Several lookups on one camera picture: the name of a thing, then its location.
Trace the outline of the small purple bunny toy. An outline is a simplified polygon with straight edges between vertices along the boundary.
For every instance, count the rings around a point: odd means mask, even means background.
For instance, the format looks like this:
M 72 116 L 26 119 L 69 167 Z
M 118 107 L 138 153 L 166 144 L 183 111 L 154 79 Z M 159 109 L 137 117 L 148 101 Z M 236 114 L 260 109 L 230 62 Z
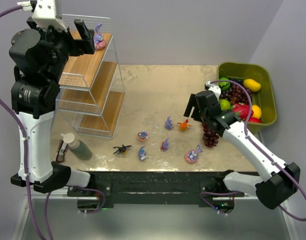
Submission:
M 138 151 L 138 157 L 141 161 L 147 158 L 147 153 L 145 152 L 145 145 L 141 146 Z

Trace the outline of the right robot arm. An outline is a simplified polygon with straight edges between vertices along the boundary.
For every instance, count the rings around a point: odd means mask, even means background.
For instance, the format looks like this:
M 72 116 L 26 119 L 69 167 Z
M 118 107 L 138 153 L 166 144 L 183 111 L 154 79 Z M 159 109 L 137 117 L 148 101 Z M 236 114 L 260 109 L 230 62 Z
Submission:
M 232 110 L 222 111 L 214 92 L 204 90 L 191 94 L 184 116 L 205 124 L 233 144 L 258 172 L 258 177 L 228 173 L 222 180 L 228 191 L 255 195 L 272 210 L 297 192 L 299 166 L 287 164 L 269 151 Z

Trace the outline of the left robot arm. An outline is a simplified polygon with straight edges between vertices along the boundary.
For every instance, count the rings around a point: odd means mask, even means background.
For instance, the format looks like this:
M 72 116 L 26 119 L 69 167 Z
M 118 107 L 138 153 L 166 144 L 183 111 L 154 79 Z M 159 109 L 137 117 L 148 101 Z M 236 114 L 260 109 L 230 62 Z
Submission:
M 27 22 L 29 28 L 13 36 L 9 50 L 15 62 L 12 113 L 21 138 L 20 169 L 11 183 L 44 194 L 66 186 L 91 187 L 92 174 L 51 161 L 50 133 L 65 65 L 69 57 L 95 52 L 94 31 L 76 19 L 80 38 L 74 39 L 68 27 L 41 28 L 31 18 Z

